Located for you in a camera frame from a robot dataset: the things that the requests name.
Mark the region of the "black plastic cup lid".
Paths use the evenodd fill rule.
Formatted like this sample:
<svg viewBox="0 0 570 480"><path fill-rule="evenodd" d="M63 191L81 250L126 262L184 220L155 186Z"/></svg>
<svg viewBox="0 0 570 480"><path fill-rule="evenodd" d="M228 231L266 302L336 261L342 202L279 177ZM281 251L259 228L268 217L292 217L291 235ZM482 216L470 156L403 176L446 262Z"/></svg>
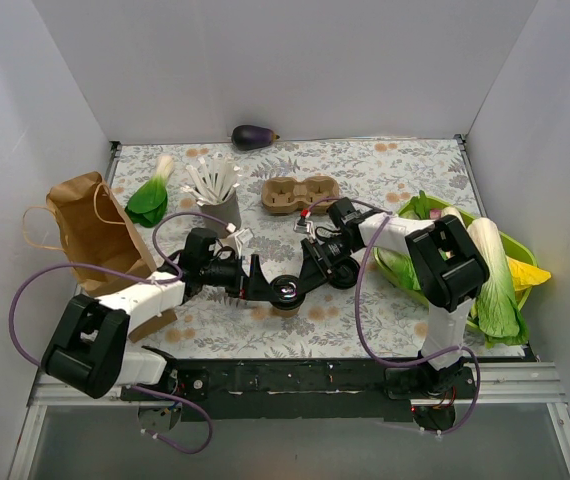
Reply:
<svg viewBox="0 0 570 480"><path fill-rule="evenodd" d="M299 279L293 275L279 275L270 282L277 300L271 305L279 310L294 310L299 308L306 295L299 292Z"/></svg>

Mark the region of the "brown pulp cup carrier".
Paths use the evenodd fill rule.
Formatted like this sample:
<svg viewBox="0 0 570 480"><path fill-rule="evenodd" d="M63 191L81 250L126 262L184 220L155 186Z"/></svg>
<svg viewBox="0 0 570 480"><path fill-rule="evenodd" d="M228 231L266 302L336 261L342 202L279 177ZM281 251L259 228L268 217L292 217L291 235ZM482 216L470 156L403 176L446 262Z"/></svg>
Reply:
<svg viewBox="0 0 570 480"><path fill-rule="evenodd" d="M324 198L338 197L339 193L338 182L329 176L313 176L302 181L293 177L274 177L264 182L261 201L269 214L285 215L308 209ZM324 213L329 205L329 201L321 201L312 212Z"/></svg>

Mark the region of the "brown paper bag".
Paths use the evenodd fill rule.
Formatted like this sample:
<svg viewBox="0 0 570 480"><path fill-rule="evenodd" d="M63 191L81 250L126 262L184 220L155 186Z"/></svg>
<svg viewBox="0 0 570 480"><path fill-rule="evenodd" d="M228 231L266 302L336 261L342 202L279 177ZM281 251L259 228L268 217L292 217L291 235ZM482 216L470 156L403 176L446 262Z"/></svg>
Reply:
<svg viewBox="0 0 570 480"><path fill-rule="evenodd" d="M51 213L59 227L60 247L33 243L25 217L31 209ZM148 277L156 263L142 237L98 172L90 172L52 187L46 206L32 206L22 218L23 237L36 248L61 251L71 263L87 263L136 277ZM90 296L113 294L134 282L84 268L74 268L80 287ZM161 330L176 320L173 310L133 327L132 342Z"/></svg>

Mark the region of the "brown paper coffee cup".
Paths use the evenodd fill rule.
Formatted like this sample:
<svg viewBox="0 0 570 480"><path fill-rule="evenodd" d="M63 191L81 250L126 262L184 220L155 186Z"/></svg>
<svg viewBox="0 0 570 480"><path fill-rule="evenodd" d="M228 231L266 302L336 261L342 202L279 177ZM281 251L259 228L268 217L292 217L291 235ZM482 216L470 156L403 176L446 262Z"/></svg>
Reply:
<svg viewBox="0 0 570 480"><path fill-rule="evenodd" d="M294 302L272 302L272 313L282 318L291 318L295 316L302 305L301 301Z"/></svg>

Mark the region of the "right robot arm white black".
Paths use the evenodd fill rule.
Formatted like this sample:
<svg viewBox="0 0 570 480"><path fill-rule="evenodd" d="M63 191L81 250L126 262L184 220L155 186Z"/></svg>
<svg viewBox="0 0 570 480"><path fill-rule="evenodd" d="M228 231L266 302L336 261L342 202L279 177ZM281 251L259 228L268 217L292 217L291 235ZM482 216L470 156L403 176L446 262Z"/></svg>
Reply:
<svg viewBox="0 0 570 480"><path fill-rule="evenodd" d="M466 322L475 298L489 280L489 268L453 215L437 220L406 219L373 208L355 209L346 198L335 199L328 214L337 235L318 239L310 210L301 212L294 229L304 235L303 264L289 299L300 300L325 283L336 281L339 267L358 251L379 248L409 257L420 290L428 302L428 332L414 360L382 360L386 386L396 397L449 392L464 368Z"/></svg>

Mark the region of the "stack of black lids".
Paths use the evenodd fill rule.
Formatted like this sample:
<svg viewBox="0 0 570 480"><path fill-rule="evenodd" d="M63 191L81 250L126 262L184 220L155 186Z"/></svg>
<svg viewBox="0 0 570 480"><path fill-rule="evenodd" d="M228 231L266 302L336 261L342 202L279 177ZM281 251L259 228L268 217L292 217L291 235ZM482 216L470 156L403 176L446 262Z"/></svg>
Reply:
<svg viewBox="0 0 570 480"><path fill-rule="evenodd" d="M332 270L331 286L339 290L350 289L357 283L360 264L353 258L344 259Z"/></svg>

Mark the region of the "grey straw holder cup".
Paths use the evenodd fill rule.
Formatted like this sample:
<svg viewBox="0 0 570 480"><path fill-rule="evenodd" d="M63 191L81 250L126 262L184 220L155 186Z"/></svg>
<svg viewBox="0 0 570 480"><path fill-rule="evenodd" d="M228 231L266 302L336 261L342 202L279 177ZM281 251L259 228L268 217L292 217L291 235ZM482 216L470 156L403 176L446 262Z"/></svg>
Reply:
<svg viewBox="0 0 570 480"><path fill-rule="evenodd" d="M220 238L227 237L230 232L226 229L228 224L233 224L237 229L242 225L237 195L232 193L220 204L204 204L200 211L208 215L204 218L205 227L217 233Z"/></svg>

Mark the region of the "green leafy lettuce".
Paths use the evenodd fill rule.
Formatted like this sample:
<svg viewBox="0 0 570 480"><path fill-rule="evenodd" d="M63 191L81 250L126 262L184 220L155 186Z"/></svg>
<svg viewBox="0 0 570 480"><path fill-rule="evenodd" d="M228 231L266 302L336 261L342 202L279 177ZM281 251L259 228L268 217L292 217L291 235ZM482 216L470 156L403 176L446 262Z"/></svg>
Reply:
<svg viewBox="0 0 570 480"><path fill-rule="evenodd" d="M425 220L429 217L428 199L423 190L413 196L408 204L397 212L399 217L411 220ZM413 263L408 254L379 248L381 262L395 275L397 283L408 290L420 291L420 284Z"/></svg>

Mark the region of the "green vegetable tray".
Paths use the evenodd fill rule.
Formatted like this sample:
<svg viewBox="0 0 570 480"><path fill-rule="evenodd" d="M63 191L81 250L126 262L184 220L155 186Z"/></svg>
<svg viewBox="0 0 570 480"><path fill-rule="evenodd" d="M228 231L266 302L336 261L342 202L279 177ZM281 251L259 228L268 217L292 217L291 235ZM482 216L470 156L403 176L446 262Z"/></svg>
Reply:
<svg viewBox="0 0 570 480"><path fill-rule="evenodd" d="M506 234L504 234L502 232L500 232L500 236L501 236L502 244L503 244L507 258L511 257L511 258L516 259L518 261L521 261L521 262L531 264L533 266L538 267L535 257L526 247L524 247L519 242L517 242L516 240L512 239L511 237L507 236ZM392 285L394 285L395 287L404 291L406 294L408 294L411 298L413 298L415 301L419 302L420 304L422 304L424 306L426 306L428 304L428 301L424 297L424 295L422 294L421 290L420 291L411 291L411 290L408 290L408 289L401 287L397 283L397 278L395 277L395 275L379 259L378 248L375 248L372 251L372 255L374 256L375 261L376 261L378 268L381 271L382 275L389 282L391 282ZM529 288L529 289L521 291L521 292L515 291L517 306L518 306L518 309L520 310L520 313L521 313L522 307L524 306L528 296L531 293L532 288ZM483 333L478 326L478 318L477 318L477 313L476 313L476 302L475 302L474 306L471 308L470 313L468 315L467 326L478 331L478 332Z"/></svg>

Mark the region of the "bundle of white straws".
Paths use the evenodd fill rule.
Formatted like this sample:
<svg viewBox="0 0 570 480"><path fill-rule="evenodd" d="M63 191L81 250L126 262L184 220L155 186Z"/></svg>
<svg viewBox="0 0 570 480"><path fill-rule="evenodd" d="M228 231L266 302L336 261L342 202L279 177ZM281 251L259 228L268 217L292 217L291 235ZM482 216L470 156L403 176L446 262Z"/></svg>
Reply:
<svg viewBox="0 0 570 480"><path fill-rule="evenodd" d="M211 158L199 157L197 165L187 165L190 183L180 190L191 195L199 206L219 205L229 200L240 186L241 168L231 154L220 152Z"/></svg>

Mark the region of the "green bok choy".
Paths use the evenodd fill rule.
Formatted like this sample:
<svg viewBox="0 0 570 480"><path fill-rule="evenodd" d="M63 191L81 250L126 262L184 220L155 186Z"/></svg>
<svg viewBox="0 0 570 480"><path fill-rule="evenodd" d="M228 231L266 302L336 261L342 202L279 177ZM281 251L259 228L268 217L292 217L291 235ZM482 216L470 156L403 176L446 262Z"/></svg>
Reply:
<svg viewBox="0 0 570 480"><path fill-rule="evenodd" d="M126 204L125 212L134 224L152 228L163 219L168 205L167 185L173 171L173 157L159 156L154 174Z"/></svg>

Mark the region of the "purple eggplant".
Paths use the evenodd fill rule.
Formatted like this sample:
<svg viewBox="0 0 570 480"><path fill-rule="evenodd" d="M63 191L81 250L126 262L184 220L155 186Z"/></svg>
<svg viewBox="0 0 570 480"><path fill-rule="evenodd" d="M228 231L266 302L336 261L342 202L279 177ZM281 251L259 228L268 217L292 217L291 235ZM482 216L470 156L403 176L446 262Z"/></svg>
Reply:
<svg viewBox="0 0 570 480"><path fill-rule="evenodd" d="M280 136L273 130L254 125L239 125L231 134L232 144L240 151L265 148L279 139Z"/></svg>

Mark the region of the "napa cabbage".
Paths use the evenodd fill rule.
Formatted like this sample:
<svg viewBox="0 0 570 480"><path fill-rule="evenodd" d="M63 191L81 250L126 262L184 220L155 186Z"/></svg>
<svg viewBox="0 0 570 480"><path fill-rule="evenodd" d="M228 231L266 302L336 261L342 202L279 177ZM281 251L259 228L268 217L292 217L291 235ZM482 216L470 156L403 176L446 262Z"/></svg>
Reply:
<svg viewBox="0 0 570 480"><path fill-rule="evenodd" d="M476 298L478 326L491 344L524 345L529 329L517 306L507 256L496 224L485 217L468 226L468 234L489 269Z"/></svg>

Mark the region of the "yellow pepper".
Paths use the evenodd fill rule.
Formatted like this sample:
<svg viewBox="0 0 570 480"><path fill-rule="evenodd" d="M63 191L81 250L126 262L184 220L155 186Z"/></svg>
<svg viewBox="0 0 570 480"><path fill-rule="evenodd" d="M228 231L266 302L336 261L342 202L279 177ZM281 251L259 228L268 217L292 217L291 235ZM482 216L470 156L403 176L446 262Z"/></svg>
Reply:
<svg viewBox="0 0 570 480"><path fill-rule="evenodd" d="M541 285L551 279L552 275L531 264L527 264L511 257L507 258L512 285L516 292L521 292Z"/></svg>

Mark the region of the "aluminium frame rail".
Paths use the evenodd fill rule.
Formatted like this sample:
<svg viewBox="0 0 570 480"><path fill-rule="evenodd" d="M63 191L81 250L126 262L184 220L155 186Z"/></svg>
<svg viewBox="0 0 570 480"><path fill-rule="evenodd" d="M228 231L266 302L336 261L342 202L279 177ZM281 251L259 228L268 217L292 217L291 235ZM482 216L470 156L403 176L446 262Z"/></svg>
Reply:
<svg viewBox="0 0 570 480"><path fill-rule="evenodd" d="M570 416L551 363L485 363L470 400L412 420L203 420L113 388L36 385L14 479L570 479Z"/></svg>

